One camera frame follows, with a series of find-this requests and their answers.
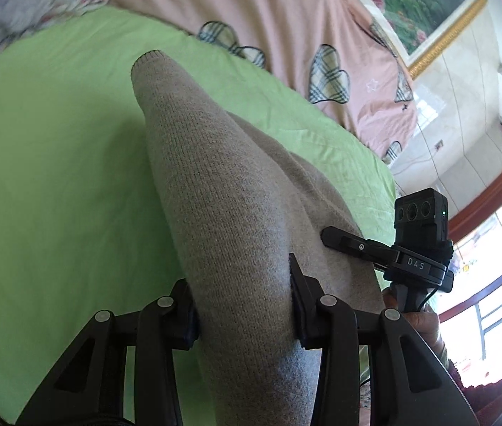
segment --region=painting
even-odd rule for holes
[[[361,0],[416,78],[485,6],[486,0]]]

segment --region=wooden window frame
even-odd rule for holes
[[[476,229],[482,222],[491,216],[502,205],[502,173],[496,180],[484,190],[479,197],[471,202],[467,207],[460,211],[448,222],[449,239],[454,243],[462,240],[471,231]],[[461,314],[470,307],[475,306],[483,298],[489,296],[495,290],[502,286],[502,275],[491,282],[482,290],[475,293],[472,297],[456,304],[440,314],[440,322],[445,322],[452,317]]]

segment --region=gold picture frame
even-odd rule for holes
[[[446,0],[451,4],[450,9],[445,9],[440,20],[436,19],[432,23],[432,20],[426,18],[418,20],[416,17],[405,17],[405,14],[400,11],[398,12],[399,15],[397,15],[396,9],[398,7],[395,8],[395,5],[402,0],[360,1],[374,17],[382,32],[389,38],[398,58],[405,64],[413,79],[417,78],[442,54],[487,3],[487,0]],[[422,4],[420,9],[428,9],[422,0],[413,1]],[[406,0],[402,4],[404,4],[405,8],[410,6],[407,5]],[[426,25],[427,23],[429,27],[425,31],[417,30],[419,28],[416,26],[419,24]],[[407,31],[402,33],[405,29],[403,25],[411,28],[412,38],[407,38]]]

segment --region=bed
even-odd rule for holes
[[[386,165],[247,59],[111,6],[16,41],[0,53],[0,414],[10,422],[97,310],[139,310],[183,276],[129,78],[153,49],[320,169],[366,237],[394,240]],[[195,354],[175,358],[184,423],[214,424]]]

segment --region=camera lens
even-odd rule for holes
[[[413,221],[417,216],[418,208],[415,203],[411,203],[406,210],[406,216],[408,216],[409,221]]]
[[[430,214],[430,203],[429,202],[424,202],[420,206],[420,213],[422,213],[422,216],[427,217]]]

